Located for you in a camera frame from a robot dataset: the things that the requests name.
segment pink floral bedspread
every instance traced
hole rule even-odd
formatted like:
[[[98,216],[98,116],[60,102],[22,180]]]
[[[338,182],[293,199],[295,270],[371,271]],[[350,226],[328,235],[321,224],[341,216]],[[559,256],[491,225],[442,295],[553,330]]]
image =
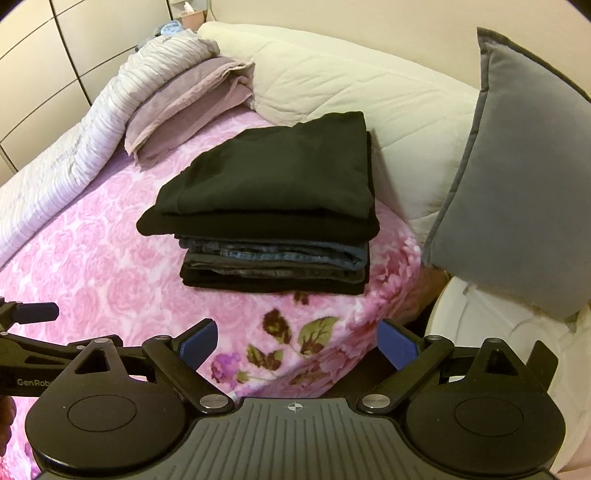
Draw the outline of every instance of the pink floral bedspread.
[[[199,373],[223,391],[313,397],[328,390],[375,346],[381,318],[415,318],[442,287],[439,275],[421,268],[420,248],[396,214],[378,202],[381,232],[371,242],[371,280],[357,297],[188,288],[178,276],[184,252],[177,241],[145,238],[135,229],[160,186],[199,153],[245,128],[268,125],[254,112],[235,109],[148,171],[115,154],[77,202],[0,271],[7,300],[55,301],[61,310],[55,322],[15,325],[11,332],[55,343],[116,333],[126,345],[140,345],[210,317],[219,343]],[[24,434],[34,399],[16,400],[0,478],[28,480],[38,474]]]

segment blue gripper pad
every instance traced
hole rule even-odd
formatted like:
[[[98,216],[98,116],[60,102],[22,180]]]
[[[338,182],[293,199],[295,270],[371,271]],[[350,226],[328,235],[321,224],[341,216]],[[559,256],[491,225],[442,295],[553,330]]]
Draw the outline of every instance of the blue gripper pad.
[[[217,325],[208,323],[205,328],[198,330],[193,336],[181,343],[178,357],[193,370],[203,365],[217,347]]]
[[[418,357],[417,345],[384,320],[378,323],[378,348],[396,370]]]

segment pink pillow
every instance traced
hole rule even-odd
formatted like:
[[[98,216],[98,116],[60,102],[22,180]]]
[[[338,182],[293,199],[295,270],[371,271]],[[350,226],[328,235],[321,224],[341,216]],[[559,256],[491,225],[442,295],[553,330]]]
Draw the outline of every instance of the pink pillow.
[[[153,166],[214,118],[244,103],[252,96],[252,91],[245,85],[247,82],[246,77],[231,74],[199,100],[156,127],[144,145],[134,153],[137,163],[143,167]]]
[[[125,133],[125,150],[137,152],[163,122],[220,85],[230,72],[250,63],[216,57],[182,72],[160,87],[132,115]]]

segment gray pillow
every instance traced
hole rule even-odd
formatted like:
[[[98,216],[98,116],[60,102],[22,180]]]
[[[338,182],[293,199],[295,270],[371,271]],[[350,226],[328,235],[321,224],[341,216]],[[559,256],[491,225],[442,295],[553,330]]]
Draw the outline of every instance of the gray pillow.
[[[591,99],[478,29],[472,131],[423,261],[566,318],[591,298]]]

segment human hand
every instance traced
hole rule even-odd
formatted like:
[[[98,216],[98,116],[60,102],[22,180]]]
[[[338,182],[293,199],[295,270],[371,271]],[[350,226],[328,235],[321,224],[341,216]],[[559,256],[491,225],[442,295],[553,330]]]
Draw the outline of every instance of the human hand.
[[[17,415],[17,405],[12,397],[0,395],[0,456],[6,454],[8,442],[12,437],[10,427]]]

